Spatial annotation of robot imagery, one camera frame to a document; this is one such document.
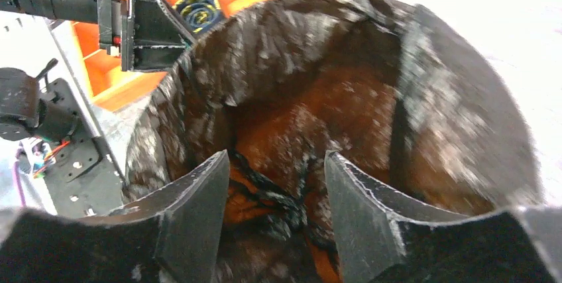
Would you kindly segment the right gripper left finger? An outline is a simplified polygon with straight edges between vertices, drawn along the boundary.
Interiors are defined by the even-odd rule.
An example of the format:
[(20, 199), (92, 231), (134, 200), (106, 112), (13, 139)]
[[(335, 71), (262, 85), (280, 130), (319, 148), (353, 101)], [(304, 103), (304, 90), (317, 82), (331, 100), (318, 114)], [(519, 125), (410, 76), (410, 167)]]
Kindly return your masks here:
[(1, 281), (211, 282), (228, 184), (222, 150), (109, 215), (70, 219), (5, 209)]

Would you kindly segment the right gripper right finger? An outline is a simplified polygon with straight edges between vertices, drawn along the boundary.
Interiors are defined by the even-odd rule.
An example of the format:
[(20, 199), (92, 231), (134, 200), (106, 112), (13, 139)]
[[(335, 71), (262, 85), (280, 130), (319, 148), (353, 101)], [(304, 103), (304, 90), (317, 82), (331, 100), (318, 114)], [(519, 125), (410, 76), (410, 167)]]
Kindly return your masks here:
[(561, 208), (467, 217), (414, 199), (325, 155), (345, 282), (560, 282)]

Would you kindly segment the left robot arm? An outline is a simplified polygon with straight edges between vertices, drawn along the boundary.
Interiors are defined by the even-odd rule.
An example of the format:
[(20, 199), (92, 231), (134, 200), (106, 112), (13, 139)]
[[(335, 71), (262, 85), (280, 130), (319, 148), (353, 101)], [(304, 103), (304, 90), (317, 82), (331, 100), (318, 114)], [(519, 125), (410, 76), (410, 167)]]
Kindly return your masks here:
[(157, 72), (195, 42), (167, 0), (1, 0), (20, 19), (1, 27), (1, 138), (62, 144), (103, 140), (51, 22), (89, 23), (100, 49), (130, 72)]

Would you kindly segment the black trash bag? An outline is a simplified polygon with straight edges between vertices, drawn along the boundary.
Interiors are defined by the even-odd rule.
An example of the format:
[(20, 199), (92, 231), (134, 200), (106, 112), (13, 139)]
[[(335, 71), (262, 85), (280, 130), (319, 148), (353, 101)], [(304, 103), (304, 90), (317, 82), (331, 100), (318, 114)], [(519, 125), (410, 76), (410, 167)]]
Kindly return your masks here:
[(226, 151), (212, 282), (345, 282), (325, 155), (476, 217), (541, 201), (526, 124), (490, 64), (421, 5), (269, 0), (182, 53), (127, 149), (140, 199)]

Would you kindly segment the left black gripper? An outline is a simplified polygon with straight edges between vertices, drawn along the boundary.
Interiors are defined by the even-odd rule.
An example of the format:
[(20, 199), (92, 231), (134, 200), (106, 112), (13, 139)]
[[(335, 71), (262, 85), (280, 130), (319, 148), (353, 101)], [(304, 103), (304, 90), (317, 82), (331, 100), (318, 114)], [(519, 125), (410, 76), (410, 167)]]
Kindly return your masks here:
[(122, 71), (166, 70), (195, 34), (166, 0), (97, 0), (99, 47)]

